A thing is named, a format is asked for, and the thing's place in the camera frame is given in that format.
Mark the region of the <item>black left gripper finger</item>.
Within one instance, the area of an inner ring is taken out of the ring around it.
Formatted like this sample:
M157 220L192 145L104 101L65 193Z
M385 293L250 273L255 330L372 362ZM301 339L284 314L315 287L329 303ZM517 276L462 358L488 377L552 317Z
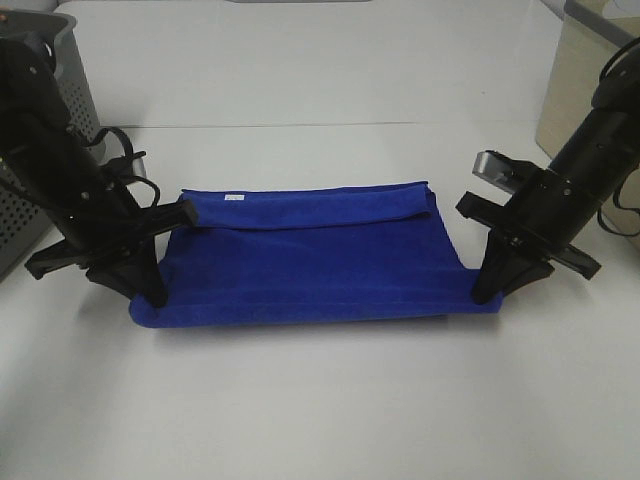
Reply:
M135 293L143 296L153 307L166 305L168 293L158 268L155 241L144 240L132 256L132 286Z
M87 270L89 281L109 288L127 298L134 298L143 282L140 272L132 265L113 265L108 267L92 267Z

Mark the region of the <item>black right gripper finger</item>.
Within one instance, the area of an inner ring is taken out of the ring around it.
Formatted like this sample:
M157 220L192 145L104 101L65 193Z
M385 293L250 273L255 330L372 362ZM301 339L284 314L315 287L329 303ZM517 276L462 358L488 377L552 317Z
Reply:
M472 300L486 304L496 296L506 296L520 273L520 258L503 237L489 237L485 256L471 290Z
M503 295L510 295L531 283L546 279L554 273L554 267L548 262L536 262L520 268L519 271L512 276L502 287Z

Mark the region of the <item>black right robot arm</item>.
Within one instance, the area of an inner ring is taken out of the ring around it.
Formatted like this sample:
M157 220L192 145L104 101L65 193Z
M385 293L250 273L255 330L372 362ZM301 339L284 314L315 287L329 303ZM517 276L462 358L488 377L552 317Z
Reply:
M488 227L480 273L471 290L477 304L507 296L549 277L553 263L591 279L600 264L573 246L607 200L618 204L626 179L639 167L639 41L604 65L591 110L549 166L494 150L477 154L473 173L509 193L504 205L467 192L456 208Z

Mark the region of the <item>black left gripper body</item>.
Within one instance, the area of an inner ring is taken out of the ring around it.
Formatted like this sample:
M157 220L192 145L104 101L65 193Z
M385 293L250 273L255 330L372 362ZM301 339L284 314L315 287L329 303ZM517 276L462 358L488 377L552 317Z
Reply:
M107 216L80 209L67 210L27 195L40 207L63 235L63 240L32 255L26 268L40 279L44 275L76 264L82 268L132 265L132 256L147 239L198 220L188 200L139 208L132 216Z

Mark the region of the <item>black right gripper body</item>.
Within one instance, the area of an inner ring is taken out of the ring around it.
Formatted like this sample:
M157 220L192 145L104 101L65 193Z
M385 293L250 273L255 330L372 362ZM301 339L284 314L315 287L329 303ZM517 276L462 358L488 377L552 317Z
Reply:
M599 206L583 188L539 170L503 205L467 192L456 208L489 227L489 237L503 237L519 255L520 268L554 260L590 279L601 265L572 241Z

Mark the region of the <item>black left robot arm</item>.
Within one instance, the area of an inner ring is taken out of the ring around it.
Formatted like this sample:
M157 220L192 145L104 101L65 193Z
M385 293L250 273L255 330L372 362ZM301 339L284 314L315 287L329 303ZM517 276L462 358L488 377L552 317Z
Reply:
M144 152L117 127L88 139L72 123L44 40L34 32L1 39L1 158L17 177L2 185L42 209L63 238L34 253L36 279L67 266L129 299L162 307L157 235L196 224L188 200L163 204L142 171Z

